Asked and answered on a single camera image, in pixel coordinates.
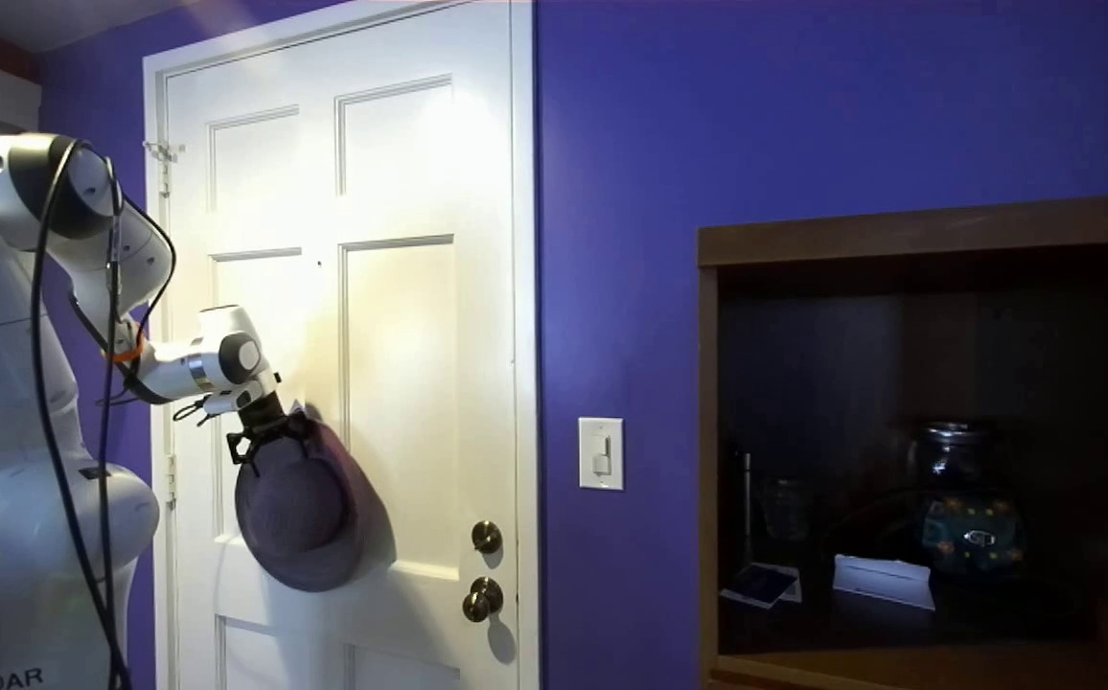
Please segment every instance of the wooden cabinet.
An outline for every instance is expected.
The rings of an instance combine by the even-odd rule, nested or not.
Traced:
[[[701,686],[1108,686],[1108,200],[709,227],[699,268]],[[834,550],[920,556],[930,418],[994,430],[1026,566],[934,577],[934,613],[834,595]],[[764,538],[745,457],[797,479],[809,541]],[[745,561],[806,600],[724,600]]]

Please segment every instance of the shelf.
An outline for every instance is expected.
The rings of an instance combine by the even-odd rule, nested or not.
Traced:
[[[706,678],[1108,686],[1108,200],[711,227],[699,265]],[[925,418],[1000,432],[994,474],[1032,556],[1021,595],[917,613],[832,596],[809,566],[800,610],[718,596],[751,550],[734,447],[809,481],[826,561],[881,531],[839,524],[911,488]]]

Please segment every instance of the door frame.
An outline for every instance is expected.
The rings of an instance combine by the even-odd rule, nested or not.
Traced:
[[[184,71],[200,71],[212,64],[226,64],[251,53],[273,53],[332,35],[348,35],[374,21],[403,21],[429,11],[444,11],[471,0],[354,0],[317,11],[301,11],[291,18],[244,28],[235,35],[218,35],[205,42],[177,47],[163,53],[143,58],[143,106],[144,106],[144,142],[163,142],[163,96],[170,79]],[[541,686],[541,466],[536,466],[536,157],[531,157],[531,4],[536,0],[506,0],[509,6],[509,231],[515,231],[515,490],[517,490],[517,686]],[[144,208],[158,221],[163,221],[163,162],[144,157]],[[170,452],[170,412],[149,412],[149,481],[170,513],[177,498],[177,471]],[[158,627],[158,686],[170,690],[170,659],[171,659],[171,622],[170,622],[170,591],[171,591],[171,550],[170,550],[170,520],[152,538],[152,627]]]

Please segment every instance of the door knob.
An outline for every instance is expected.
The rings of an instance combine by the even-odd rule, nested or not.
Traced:
[[[501,527],[489,520],[476,520],[471,543],[476,543],[476,550],[501,550]]]
[[[493,577],[476,577],[469,596],[462,596],[462,618],[484,622],[493,618],[506,607],[506,595]]]

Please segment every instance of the ceiling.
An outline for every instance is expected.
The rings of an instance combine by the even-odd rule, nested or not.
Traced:
[[[0,0],[0,42],[51,53],[179,0]]]

